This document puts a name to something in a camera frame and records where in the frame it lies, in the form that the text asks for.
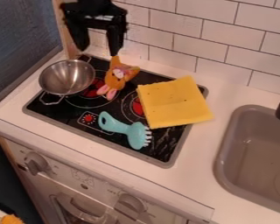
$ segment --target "pan handle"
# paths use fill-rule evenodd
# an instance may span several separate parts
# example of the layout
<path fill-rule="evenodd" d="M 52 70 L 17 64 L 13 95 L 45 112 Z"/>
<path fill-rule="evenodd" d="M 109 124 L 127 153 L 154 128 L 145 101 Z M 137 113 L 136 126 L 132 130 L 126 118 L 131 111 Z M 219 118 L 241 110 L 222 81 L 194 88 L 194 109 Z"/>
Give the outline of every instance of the pan handle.
<path fill-rule="evenodd" d="M 45 104 L 46 106 L 59 104 L 59 103 L 64 99 L 64 97 L 65 97 L 64 95 L 62 95 L 58 101 L 45 102 L 45 101 L 42 99 L 42 98 L 44 97 L 45 94 L 46 94 L 46 92 L 43 92 L 42 95 L 39 97 L 39 100 L 40 100 L 43 104 Z"/>

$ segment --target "knob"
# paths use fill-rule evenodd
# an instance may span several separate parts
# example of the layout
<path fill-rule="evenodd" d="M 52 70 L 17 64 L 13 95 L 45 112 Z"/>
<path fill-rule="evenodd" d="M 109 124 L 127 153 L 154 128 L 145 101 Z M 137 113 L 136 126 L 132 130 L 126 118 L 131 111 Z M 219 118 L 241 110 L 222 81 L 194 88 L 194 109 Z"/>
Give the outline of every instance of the knob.
<path fill-rule="evenodd" d="M 39 172 L 45 172 L 49 168 L 46 160 L 34 151 L 29 152 L 26 155 L 24 158 L 24 163 L 33 176 L 36 176 Z"/>
<path fill-rule="evenodd" d="M 144 204 L 140 199 L 127 193 L 124 193 L 119 197 L 119 200 L 115 204 L 115 210 L 128 216 L 134 221 L 138 219 L 139 214 L 145 211 Z"/>

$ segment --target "sink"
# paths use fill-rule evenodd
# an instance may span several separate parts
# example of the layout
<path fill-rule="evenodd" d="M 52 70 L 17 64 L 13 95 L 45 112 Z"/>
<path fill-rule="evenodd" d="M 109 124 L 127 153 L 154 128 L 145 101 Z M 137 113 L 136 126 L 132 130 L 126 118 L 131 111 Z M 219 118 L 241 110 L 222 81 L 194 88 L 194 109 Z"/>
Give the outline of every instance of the sink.
<path fill-rule="evenodd" d="M 280 213 L 280 120 L 256 105 L 231 117 L 214 175 L 230 193 Z"/>

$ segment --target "yellow sponge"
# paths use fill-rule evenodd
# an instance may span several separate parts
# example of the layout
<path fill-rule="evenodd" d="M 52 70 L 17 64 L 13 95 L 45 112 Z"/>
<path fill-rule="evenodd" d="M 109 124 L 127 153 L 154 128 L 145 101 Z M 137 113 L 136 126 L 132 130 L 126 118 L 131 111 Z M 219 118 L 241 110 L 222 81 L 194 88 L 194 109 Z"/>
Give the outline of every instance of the yellow sponge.
<path fill-rule="evenodd" d="M 139 85 L 136 91 L 151 129 L 199 123 L 213 118 L 191 76 Z"/>

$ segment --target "white countertop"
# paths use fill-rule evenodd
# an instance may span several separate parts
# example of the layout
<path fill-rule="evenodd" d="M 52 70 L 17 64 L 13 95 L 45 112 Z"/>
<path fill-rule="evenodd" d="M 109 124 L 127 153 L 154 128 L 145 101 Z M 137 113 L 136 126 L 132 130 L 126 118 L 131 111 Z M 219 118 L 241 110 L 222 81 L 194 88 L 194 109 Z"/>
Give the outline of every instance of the white countertop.
<path fill-rule="evenodd" d="M 103 57 L 95 49 L 92 49 L 91 53 Z M 1 135 L 35 145 L 64 159 L 71 158 L 77 165 L 89 170 L 96 169 L 100 173 L 105 172 L 111 178 L 115 173 L 117 179 L 120 178 L 117 175 L 122 175 L 121 181 L 125 185 L 142 191 L 145 185 L 130 182 L 127 178 L 135 174 L 138 178 L 149 180 L 214 208 L 212 220 L 220 224 L 280 223 L 280 213 L 234 196 L 224 190 L 213 175 L 214 160 L 232 112 L 247 104 L 275 109 L 280 102 L 279 94 L 236 86 L 223 80 L 191 73 L 198 84 L 208 88 L 207 104 L 215 118 L 210 122 L 193 125 L 175 165 L 170 169 L 162 169 L 23 113 L 23 106 L 40 91 L 38 77 L 42 69 L 61 59 L 64 59 L 63 54 L 56 55 L 0 103 Z M 174 78 L 189 74 L 184 70 L 131 57 L 122 56 L 122 61 Z M 55 143 L 55 147 L 46 146 L 48 142 Z M 94 168 L 94 164 L 100 164 L 101 169 Z M 179 198 L 176 201 L 168 199 L 168 202 L 175 206 L 179 204 L 178 200 Z"/>

